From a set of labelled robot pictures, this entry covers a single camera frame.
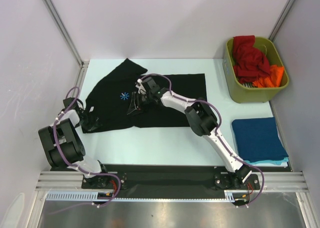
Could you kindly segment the black t shirt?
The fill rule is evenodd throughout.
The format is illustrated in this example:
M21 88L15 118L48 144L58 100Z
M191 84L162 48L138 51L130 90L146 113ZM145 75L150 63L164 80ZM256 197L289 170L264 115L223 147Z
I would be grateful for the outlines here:
M121 130L130 127L188 127L185 114L155 101L140 100L138 110L128 114L136 81L147 69L126 59L103 77L87 96L84 133Z

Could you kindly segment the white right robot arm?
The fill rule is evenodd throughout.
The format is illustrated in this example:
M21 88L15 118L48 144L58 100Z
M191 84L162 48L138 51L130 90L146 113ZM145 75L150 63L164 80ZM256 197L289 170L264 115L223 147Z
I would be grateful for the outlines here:
M197 136L207 140L222 159L225 168L231 175L231 184L237 189L242 189L248 184L252 170L225 140L220 131L221 118L216 117L208 102L186 98L166 88L156 92L134 91L127 114L136 115L146 110L148 105L153 104L183 113L191 130Z

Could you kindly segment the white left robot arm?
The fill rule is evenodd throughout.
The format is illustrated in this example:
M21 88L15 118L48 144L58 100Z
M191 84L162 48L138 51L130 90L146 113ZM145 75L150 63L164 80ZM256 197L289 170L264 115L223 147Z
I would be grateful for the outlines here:
M86 155L85 147L76 131L80 117L72 109L62 111L54 123L38 131L45 157L53 169L73 169L86 178L92 178L100 188L110 184L110 175L103 171L102 164Z

